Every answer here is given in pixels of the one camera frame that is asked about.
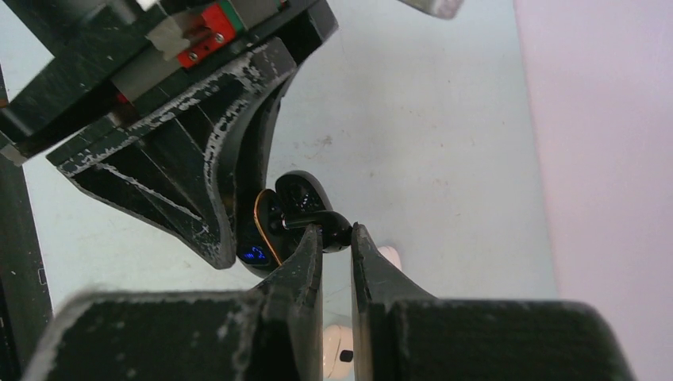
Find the black earbud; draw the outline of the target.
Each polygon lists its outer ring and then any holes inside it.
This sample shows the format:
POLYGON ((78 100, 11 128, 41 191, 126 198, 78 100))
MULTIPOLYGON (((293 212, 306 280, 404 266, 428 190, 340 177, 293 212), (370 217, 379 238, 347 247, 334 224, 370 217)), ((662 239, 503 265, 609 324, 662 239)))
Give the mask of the black earbud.
POLYGON ((321 210, 303 214, 285 214, 271 220, 271 231, 287 236, 315 226, 321 236, 322 252, 333 253, 351 244, 352 224, 336 211, 321 210))

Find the black earbud charging case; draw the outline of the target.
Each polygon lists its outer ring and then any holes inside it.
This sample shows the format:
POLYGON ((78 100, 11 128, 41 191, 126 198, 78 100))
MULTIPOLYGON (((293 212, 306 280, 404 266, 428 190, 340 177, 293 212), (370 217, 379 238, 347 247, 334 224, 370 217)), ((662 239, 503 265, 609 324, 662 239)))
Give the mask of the black earbud charging case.
POLYGON ((261 190, 238 226, 237 258, 260 278, 270 275, 296 251, 306 228, 318 227, 322 250, 340 247, 347 222, 333 210, 324 187, 307 171, 281 175, 275 188, 261 190))

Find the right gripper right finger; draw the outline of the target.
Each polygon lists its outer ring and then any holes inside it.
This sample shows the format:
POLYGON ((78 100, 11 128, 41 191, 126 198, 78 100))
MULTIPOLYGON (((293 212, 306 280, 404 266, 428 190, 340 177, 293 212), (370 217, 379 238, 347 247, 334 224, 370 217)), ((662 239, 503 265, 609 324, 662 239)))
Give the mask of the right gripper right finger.
POLYGON ((632 380, 592 306, 567 300, 438 298, 352 230, 358 380, 632 380))

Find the beige earbud charging case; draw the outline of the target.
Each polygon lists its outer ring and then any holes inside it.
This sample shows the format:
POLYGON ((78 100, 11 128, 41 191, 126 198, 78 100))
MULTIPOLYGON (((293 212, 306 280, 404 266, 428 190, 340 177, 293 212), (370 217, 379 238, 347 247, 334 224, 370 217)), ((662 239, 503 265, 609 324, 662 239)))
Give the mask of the beige earbud charging case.
POLYGON ((399 271, 403 271, 402 261, 399 252, 391 246, 381 246, 377 248, 378 252, 399 271))

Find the white earbud charging case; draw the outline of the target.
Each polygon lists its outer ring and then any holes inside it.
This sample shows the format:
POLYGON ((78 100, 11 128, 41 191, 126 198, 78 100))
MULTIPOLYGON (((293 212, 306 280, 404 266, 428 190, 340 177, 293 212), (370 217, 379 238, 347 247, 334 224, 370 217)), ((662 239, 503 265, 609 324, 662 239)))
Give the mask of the white earbud charging case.
POLYGON ((330 325, 323 330, 323 376, 342 380, 348 377, 354 362, 352 329, 330 325))

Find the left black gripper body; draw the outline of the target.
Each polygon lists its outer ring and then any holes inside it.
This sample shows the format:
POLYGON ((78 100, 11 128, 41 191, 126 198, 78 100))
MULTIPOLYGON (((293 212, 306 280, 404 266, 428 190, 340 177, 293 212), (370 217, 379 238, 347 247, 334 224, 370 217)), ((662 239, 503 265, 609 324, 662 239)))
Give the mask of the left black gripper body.
POLYGON ((9 1, 52 54, 1 103, 1 153, 20 165, 177 71, 268 37, 305 46, 337 30, 326 1, 9 1))

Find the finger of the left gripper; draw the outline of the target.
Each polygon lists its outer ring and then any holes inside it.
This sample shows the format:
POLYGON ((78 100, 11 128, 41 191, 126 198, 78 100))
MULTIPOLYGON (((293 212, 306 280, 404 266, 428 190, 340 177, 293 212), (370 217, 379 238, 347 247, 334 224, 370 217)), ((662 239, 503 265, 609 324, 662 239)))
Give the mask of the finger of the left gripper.
POLYGON ((182 241, 216 269, 237 259, 237 161, 256 107, 298 69, 278 37, 126 127, 100 121, 48 154, 83 193, 182 241))
POLYGON ((237 210, 252 210, 258 193, 266 188, 271 146, 282 99, 295 76, 291 74, 256 107, 246 128, 235 171, 237 210))

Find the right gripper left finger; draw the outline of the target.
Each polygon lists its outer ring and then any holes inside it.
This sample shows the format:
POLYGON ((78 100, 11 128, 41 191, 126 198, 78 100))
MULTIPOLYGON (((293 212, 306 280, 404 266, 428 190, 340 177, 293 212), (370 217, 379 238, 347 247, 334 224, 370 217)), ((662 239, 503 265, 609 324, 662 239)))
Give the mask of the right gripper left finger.
POLYGON ((319 380, 322 241, 242 291, 80 294, 48 324, 26 380, 319 380))

